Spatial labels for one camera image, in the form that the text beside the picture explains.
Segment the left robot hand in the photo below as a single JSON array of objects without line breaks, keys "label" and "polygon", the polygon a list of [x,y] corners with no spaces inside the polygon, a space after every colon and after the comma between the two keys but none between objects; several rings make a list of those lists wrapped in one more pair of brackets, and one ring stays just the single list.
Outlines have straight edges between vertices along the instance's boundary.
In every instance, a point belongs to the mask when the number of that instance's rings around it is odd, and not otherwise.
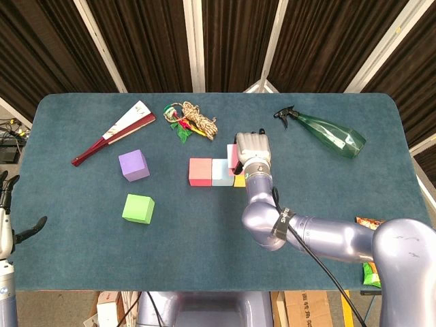
[{"label": "left robot hand", "polygon": [[10,219],[12,190],[18,182],[20,176],[15,175],[7,179],[8,171],[1,173],[1,260],[6,260],[15,251],[15,246],[21,244],[28,238],[36,235],[45,226],[48,218],[41,217],[38,222],[30,229],[16,234],[12,228]]}]

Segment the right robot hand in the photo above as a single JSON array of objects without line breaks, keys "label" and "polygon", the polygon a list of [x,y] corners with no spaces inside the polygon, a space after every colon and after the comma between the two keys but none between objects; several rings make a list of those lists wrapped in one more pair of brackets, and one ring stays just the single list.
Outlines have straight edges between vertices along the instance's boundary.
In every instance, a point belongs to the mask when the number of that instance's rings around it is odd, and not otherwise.
[{"label": "right robot hand", "polygon": [[249,174],[270,174],[271,151],[265,129],[251,133],[238,132],[234,137],[234,144],[238,160],[236,167],[232,168],[235,175],[241,174],[244,169],[248,169]]}]

